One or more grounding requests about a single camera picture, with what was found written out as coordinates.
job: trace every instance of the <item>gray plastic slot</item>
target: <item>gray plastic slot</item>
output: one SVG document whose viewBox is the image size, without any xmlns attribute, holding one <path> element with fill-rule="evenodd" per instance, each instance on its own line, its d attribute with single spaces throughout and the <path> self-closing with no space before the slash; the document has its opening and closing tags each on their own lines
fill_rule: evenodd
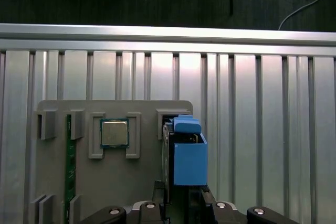
<svg viewBox="0 0 336 224">
<path fill-rule="evenodd" d="M 80 195 L 76 195 L 70 201 L 70 224 L 79 224 L 80 222 Z"/>
<path fill-rule="evenodd" d="M 29 224 L 36 224 L 38 223 L 39 219 L 39 204 L 40 202 L 46 197 L 46 195 L 41 195 L 36 198 L 33 202 L 29 204 L 28 209 L 28 223 Z"/>
<path fill-rule="evenodd" d="M 100 148 L 100 119 L 105 118 L 105 113 L 91 113 L 89 120 L 89 158 L 102 159 L 103 149 Z"/>
<path fill-rule="evenodd" d="M 126 158 L 140 157 L 140 112 L 127 113 L 129 119 L 129 147 L 126 149 Z"/>
<path fill-rule="evenodd" d="M 55 111 L 36 112 L 37 138 L 46 140 L 55 137 Z"/>
<path fill-rule="evenodd" d="M 53 221 L 52 205 L 53 205 L 53 195 L 48 195 L 39 203 L 39 218 L 38 224 L 50 224 Z"/>
</svg>

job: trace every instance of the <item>screw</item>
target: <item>screw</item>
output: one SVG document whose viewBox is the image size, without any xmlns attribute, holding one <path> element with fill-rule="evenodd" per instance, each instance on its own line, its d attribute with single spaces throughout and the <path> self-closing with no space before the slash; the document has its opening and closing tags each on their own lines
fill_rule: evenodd
<svg viewBox="0 0 336 224">
<path fill-rule="evenodd" d="M 263 211 L 263 210 L 260 209 L 260 208 L 255 208 L 255 209 L 253 209 L 253 211 L 254 211 L 255 213 L 259 214 L 259 215 L 263 215 L 263 214 L 265 213 L 265 211 Z"/>
<path fill-rule="evenodd" d="M 147 207 L 147 208 L 154 208 L 154 207 L 155 207 L 155 204 L 147 204 L 146 207 Z"/>
<path fill-rule="evenodd" d="M 117 215 L 118 213 L 119 213 L 119 210 L 117 209 L 110 211 L 110 214 L 112 215 Z"/>
<path fill-rule="evenodd" d="M 223 202 L 218 202 L 216 206 L 219 207 L 219 208 L 225 208 L 226 207 L 226 205 Z"/>
</svg>

